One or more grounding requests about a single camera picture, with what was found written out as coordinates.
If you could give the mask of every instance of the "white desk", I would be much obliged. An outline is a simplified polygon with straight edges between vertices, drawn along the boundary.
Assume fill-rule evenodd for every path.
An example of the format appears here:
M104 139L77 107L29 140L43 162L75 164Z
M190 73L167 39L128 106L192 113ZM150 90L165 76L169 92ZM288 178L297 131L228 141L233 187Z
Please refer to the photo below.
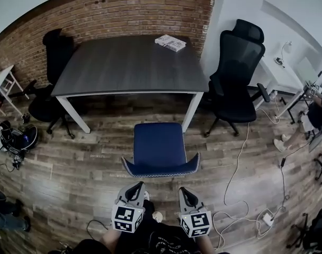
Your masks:
M274 61L274 57L263 57L260 60L260 65L263 67L265 72L268 74L270 79L269 84L267 85L268 94L273 90L280 87L286 87L289 91L296 91L294 97L287 103L287 105L280 111L279 114L276 114L277 117L281 116L287 109L300 97L303 93L303 84L289 65L285 64L285 68L278 65ZM264 102L264 99L261 99L256 105L255 109L258 109L259 106Z
M13 88L13 86L16 84L21 91L23 91L23 88L20 86L19 82L15 79L14 75L12 74L12 69L14 65L9 66L6 69L3 69L0 72L0 93L5 99L10 103L10 105L22 116L21 111L12 103L12 100L8 97L9 92Z

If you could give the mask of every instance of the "power strip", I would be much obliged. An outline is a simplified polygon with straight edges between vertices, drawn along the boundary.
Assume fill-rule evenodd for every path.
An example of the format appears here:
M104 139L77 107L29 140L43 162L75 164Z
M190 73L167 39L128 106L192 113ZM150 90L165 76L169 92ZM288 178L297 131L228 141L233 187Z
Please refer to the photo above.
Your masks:
M272 226L273 225L273 216L270 216L268 213L265 213L264 216L262 217L263 222L267 224L267 226Z

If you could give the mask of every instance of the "chair backrest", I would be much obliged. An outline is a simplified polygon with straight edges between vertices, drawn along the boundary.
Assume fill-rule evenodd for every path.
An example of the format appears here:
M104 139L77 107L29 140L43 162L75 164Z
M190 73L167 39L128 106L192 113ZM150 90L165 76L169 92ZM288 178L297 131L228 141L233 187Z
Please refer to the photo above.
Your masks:
M259 43L263 43L265 40L263 31L260 27L241 19L236 20L233 34Z
M223 31L220 36L220 61L214 75L223 85L248 86L254 70L265 52L262 43Z
M56 84L74 53L73 38L61 36L61 30L49 31L42 40L42 43L46 46L47 79L53 85Z

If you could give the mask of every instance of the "table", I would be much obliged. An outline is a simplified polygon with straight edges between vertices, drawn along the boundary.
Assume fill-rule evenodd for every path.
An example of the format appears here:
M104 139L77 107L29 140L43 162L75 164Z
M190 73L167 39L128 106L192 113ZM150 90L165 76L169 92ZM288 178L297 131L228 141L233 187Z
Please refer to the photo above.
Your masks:
M106 38L84 42L57 81L55 96L75 122L91 129L68 101L69 97L132 93L193 94L182 123L185 132L204 92L208 91L199 60L189 38L174 52L154 42L157 35Z
M276 117L282 116L284 112L303 94L303 84L299 77L293 71L289 65L285 64L285 68L275 63L273 57L263 57L260 60L260 65L263 67L265 72L270 78L270 82L267 86L268 94L271 93L277 87L286 87L289 90L295 90L296 94L291 98L291 100L285 105L285 107L276 114ZM255 105L255 109L264 102L263 98Z
M9 66L6 69L3 69L0 71L0 93L5 99L10 103L10 105L22 116L21 111L13 104L12 100L8 97L8 94L10 93L13 86L16 84L21 91L23 91L23 88L20 86L19 82L15 79L14 75L12 74L12 69L14 65Z

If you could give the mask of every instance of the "white lamp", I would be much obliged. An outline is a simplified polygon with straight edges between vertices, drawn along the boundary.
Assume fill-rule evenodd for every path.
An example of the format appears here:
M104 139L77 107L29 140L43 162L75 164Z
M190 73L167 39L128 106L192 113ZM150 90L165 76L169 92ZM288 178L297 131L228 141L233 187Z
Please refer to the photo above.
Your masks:
M274 59L274 61L279 64L280 66L282 66L284 68L284 65L283 65L283 49L287 52L287 53L290 53L291 50L292 50L292 42L291 41L287 41L283 46L282 46L282 49L281 49L281 58L280 57L277 57Z

